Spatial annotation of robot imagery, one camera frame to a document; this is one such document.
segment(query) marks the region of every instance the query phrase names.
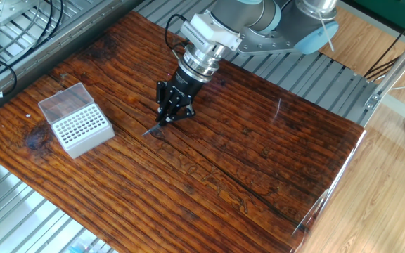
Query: wooden floor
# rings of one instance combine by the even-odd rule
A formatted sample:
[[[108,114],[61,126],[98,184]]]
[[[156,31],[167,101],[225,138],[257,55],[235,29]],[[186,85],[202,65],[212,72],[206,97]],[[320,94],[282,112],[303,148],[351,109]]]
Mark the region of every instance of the wooden floor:
[[[339,10],[335,52],[323,52],[358,74],[394,40],[367,22]],[[398,56],[398,43],[387,60]],[[405,85],[405,75],[397,86]],[[405,102],[405,89],[390,92]],[[405,130],[403,117],[381,105],[302,252],[405,252]]]

